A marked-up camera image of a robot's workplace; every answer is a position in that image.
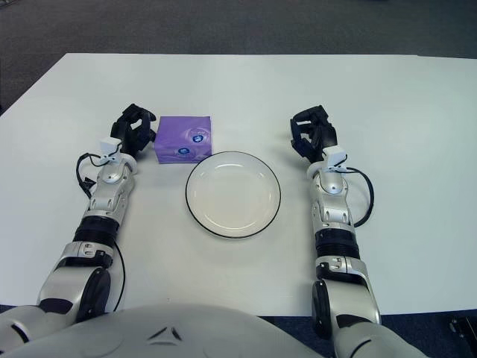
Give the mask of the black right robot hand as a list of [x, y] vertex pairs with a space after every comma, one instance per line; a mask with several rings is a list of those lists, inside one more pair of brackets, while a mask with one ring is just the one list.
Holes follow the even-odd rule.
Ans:
[[323, 150], [338, 144], [335, 128], [322, 105], [299, 112], [290, 119], [291, 146], [310, 163], [323, 160]]

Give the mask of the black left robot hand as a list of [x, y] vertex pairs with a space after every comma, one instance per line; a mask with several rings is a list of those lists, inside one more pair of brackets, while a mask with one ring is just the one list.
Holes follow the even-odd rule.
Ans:
[[136, 158], [149, 142], [155, 141], [156, 132], [151, 129], [151, 123], [156, 120], [149, 110], [130, 104], [113, 123], [110, 136], [121, 140], [121, 153]]

